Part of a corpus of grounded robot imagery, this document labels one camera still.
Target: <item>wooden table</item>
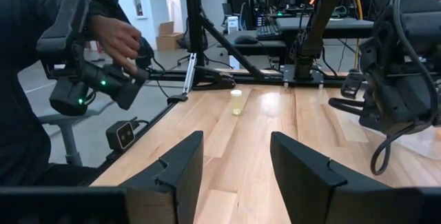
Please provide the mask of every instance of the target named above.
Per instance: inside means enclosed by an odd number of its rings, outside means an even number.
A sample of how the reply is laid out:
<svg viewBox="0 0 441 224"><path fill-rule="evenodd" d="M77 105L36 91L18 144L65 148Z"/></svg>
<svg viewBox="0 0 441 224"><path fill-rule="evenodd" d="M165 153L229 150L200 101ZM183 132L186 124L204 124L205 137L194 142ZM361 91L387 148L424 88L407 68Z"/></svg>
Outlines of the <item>wooden table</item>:
<svg viewBox="0 0 441 224"><path fill-rule="evenodd" d="M237 85L245 105L231 115L229 90L190 92L93 185L118 185L194 130L204 131L203 180L195 223L289 223L271 164L270 135L281 131L368 176L383 138L327 105L339 89ZM436 186L441 162L393 145L389 168L375 179L394 187Z"/></svg>

